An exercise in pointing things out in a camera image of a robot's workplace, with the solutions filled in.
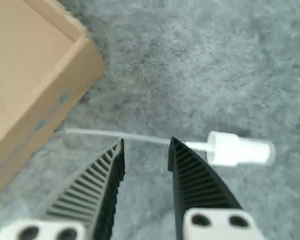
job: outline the cardboard box edge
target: cardboard box edge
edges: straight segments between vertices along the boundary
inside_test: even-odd
[[[89,87],[92,86],[92,84],[101,77],[101,75],[104,73],[104,71],[106,70],[106,63],[102,60],[102,57],[98,51],[98,49],[96,48],[96,46],[94,45],[94,43],[86,36],[86,35],[82,35],[74,44],[74,47],[77,47],[76,50],[76,54],[72,56],[72,58],[70,59],[70,61],[65,65],[62,59],[60,62],[57,63],[57,65],[51,70],[51,72],[48,73],[48,75],[52,75],[54,76],[54,78],[49,81],[49,84],[46,85],[45,89],[42,89],[41,94],[38,96],[38,98],[36,98],[35,101],[33,101],[31,103],[31,105],[26,109],[26,111],[21,115],[21,117],[15,122],[15,124],[6,132],[6,134],[1,138],[0,140],[0,144],[1,145],[8,145],[9,143],[6,143],[7,138],[9,138],[9,134],[13,134],[14,131],[16,131],[16,129],[18,128],[18,125],[20,125],[22,123],[22,121],[24,121],[25,116],[27,116],[27,114],[29,114],[29,112],[31,112],[31,110],[33,108],[36,107],[36,104],[38,104],[40,101],[44,100],[44,95],[48,94],[49,95],[49,88],[52,88],[52,83],[58,81],[58,78],[62,78],[61,74],[63,72],[71,72],[71,63],[75,62],[76,57],[86,48],[89,49],[89,51],[86,51],[85,54],[85,58],[89,59],[89,58],[93,58],[95,60],[96,63],[100,63],[99,67],[97,66],[93,66],[90,65],[90,69],[93,68],[98,68],[98,71],[91,71],[94,76],[91,76],[90,79],[86,80],[85,82],[80,82],[81,84],[79,85],[83,85],[81,86],[81,89],[79,89],[77,95],[74,96],[74,99],[71,100],[71,102],[68,103],[68,105],[66,105],[60,115],[60,117],[56,118],[54,121],[51,121],[50,125],[47,125],[48,129],[45,129],[45,133],[48,133],[45,137],[41,137],[40,142],[38,144],[36,144],[36,146],[34,146],[32,149],[29,149],[29,153],[28,155],[25,155],[24,157],[20,157],[17,158],[16,161],[18,162],[16,165],[18,166],[16,170],[10,171],[7,174],[5,174],[4,172],[6,171],[2,171],[1,174],[5,174],[5,176],[3,177],[3,180],[0,181],[0,192],[5,188],[5,186],[11,181],[11,179],[13,179],[13,177],[16,175],[16,173],[18,173],[20,171],[20,169],[24,166],[24,164],[29,160],[29,158],[31,157],[32,153],[36,152],[37,150],[39,150],[53,135],[54,130],[60,125],[60,123],[66,118],[66,116],[68,115],[68,113],[71,111],[71,109],[76,105],[76,103],[80,100],[80,98],[89,90]],[[82,69],[83,73],[79,73],[79,75],[84,75],[85,69]]]

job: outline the blue marking on cardboard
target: blue marking on cardboard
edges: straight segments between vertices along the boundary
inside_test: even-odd
[[[71,99],[71,93],[69,91],[65,92],[62,96],[60,96],[58,98],[58,103],[49,108],[47,111],[47,115],[48,117],[52,117],[54,115],[54,113],[58,110],[58,108],[60,107],[61,104],[64,104],[65,102],[68,102]],[[29,140],[33,139],[35,137],[35,131],[38,131],[40,129],[42,129],[45,125],[47,124],[47,120],[46,119],[42,119],[38,122],[37,126],[35,127],[34,131],[31,132],[27,138],[25,139],[23,144],[19,144],[17,145],[14,150],[12,151],[12,153],[8,156],[8,158],[2,162],[2,164],[0,165],[0,172],[7,168],[10,164],[10,162],[12,161],[13,157],[15,154],[19,154],[21,153],[24,148],[27,146]]]
[[[38,125],[36,126],[35,130],[38,131],[42,129],[46,125],[47,121],[46,120],[41,120]]]
[[[65,103],[66,101],[68,101],[69,98],[70,98],[69,95],[68,95],[68,94],[65,94],[65,95],[62,95],[61,97],[59,97],[58,101],[59,101],[60,104],[63,104],[63,103]]]

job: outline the carpet floor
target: carpet floor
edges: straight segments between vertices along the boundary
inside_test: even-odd
[[[270,139],[270,166],[215,170],[268,240],[300,240],[300,0],[62,0],[108,70],[61,128],[204,141],[210,131]],[[0,196],[0,227],[114,141],[55,136]],[[125,142],[113,240],[173,240],[168,148]]]

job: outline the mounting hole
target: mounting hole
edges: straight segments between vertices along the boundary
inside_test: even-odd
[[[201,214],[196,214],[192,217],[191,219],[192,223],[195,224],[195,225],[199,225],[199,226],[209,226],[211,225],[211,222],[209,220],[209,218],[207,218],[206,216],[204,215],[201,215]]]
[[[247,220],[245,220],[241,216],[231,216],[229,221],[232,226],[241,227],[241,228],[247,228],[249,226]]]
[[[33,240],[37,237],[38,232],[37,226],[28,226],[20,232],[18,240]]]
[[[76,240],[77,238],[77,231],[73,228],[66,228],[62,230],[58,236],[57,240]]]

